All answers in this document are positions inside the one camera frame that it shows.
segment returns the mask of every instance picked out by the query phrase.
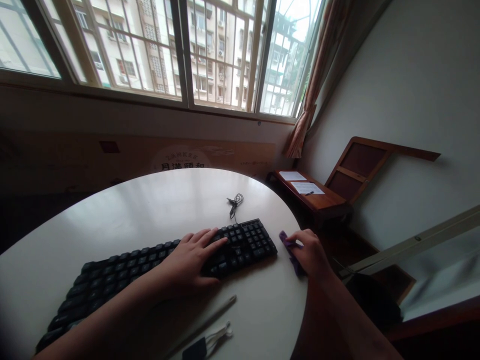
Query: chair backrest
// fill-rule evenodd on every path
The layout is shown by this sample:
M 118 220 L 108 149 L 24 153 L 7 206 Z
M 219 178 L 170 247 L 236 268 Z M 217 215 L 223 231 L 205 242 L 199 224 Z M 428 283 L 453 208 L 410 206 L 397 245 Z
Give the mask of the chair backrest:
M 354 136 L 341 154 L 325 186 L 353 204 L 393 153 L 432 162 L 441 155 L 438 152 Z

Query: left hand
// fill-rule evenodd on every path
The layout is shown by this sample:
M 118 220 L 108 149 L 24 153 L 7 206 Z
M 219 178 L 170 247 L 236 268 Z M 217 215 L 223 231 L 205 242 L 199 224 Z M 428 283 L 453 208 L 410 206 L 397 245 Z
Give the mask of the left hand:
M 218 228 L 204 229 L 185 235 L 160 265 L 142 277 L 148 277 L 153 286 L 161 284 L 158 291 L 163 299 L 193 294 L 219 284 L 217 278 L 200 276 L 205 261 L 227 242 L 224 237 L 208 245 L 217 231 Z

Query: hand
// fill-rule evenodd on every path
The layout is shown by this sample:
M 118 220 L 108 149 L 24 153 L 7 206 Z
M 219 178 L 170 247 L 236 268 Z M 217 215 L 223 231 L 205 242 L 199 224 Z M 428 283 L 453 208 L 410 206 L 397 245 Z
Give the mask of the hand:
M 286 238 L 287 241 L 300 240 L 303 248 L 290 246 L 289 249 L 298 259 L 308 276 L 318 281 L 329 278 L 333 275 L 327 255 L 317 235 L 310 229 L 294 232 Z
M 160 265 L 144 275 L 149 277 L 154 286 L 161 284 L 158 292 L 163 299 L 192 294 L 220 283 L 217 278 L 200 276 L 205 261 L 227 242 L 224 237 L 206 246 L 217 230 L 218 228 L 204 229 L 195 235 L 185 235 Z

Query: brown curtain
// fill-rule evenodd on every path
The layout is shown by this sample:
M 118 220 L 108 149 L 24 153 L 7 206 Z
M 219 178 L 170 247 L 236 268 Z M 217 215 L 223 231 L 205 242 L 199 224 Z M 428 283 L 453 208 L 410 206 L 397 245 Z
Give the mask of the brown curtain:
M 326 1 L 320 23 L 317 54 L 311 69 L 308 87 L 306 88 L 305 100 L 303 101 L 303 112 L 298 118 L 283 150 L 283 154 L 287 158 L 298 159 L 302 157 L 305 135 L 312 123 L 317 107 L 315 101 L 319 97 L 322 84 L 332 65 L 349 14 L 350 0 Z

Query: window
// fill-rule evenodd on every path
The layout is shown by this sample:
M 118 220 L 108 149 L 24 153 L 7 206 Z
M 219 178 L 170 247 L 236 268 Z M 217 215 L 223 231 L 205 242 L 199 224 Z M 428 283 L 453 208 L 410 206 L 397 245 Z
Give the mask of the window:
M 93 63 L 95 64 L 95 67 L 98 69 L 98 70 L 103 70 L 104 69 L 104 65 L 102 64 L 102 60 L 100 60 L 100 55 L 98 52 L 96 51 L 90 51 L 90 54 L 91 54 L 91 59 L 93 60 Z
M 87 13 L 80 9 L 79 7 L 75 6 L 75 13 L 76 17 L 78 18 L 78 22 L 82 29 L 89 29 L 89 23 L 87 22 Z
M 117 59 L 116 63 L 118 65 L 118 69 L 120 70 L 120 73 L 122 75 L 130 75 L 130 76 L 135 76 L 135 69 L 134 69 L 134 63 L 131 61 L 122 61 L 121 59 Z
M 311 0 L 305 6 L 304 0 L 282 0 L 271 6 L 266 0 L 259 8 L 257 0 L 0 0 L 0 18 L 8 31 L 0 30 L 5 34 L 0 72 L 59 78 L 60 71 L 63 79 L 55 86 L 73 93 L 95 91 L 177 108 L 210 107 L 208 111 L 218 114 L 243 111 L 247 118 L 267 113 L 293 122 L 309 81 L 323 3 Z M 32 14 L 49 14 L 29 22 L 31 9 Z M 14 27 L 6 19 L 15 20 Z M 271 31 L 264 31 L 267 19 L 273 19 Z M 45 47 L 35 27 L 41 27 L 42 39 L 48 38 Z M 61 64 L 59 70 L 49 53 Z M 191 71 L 184 74 L 179 62 Z M 24 80 L 12 71 L 8 76 L 9 82 Z M 33 82 L 49 86 L 45 77 Z M 110 89 L 127 93 L 119 96 Z
M 160 66 L 160 59 L 158 56 L 151 56 L 151 64 L 153 66 L 153 71 L 157 78 L 162 77 L 162 67 Z

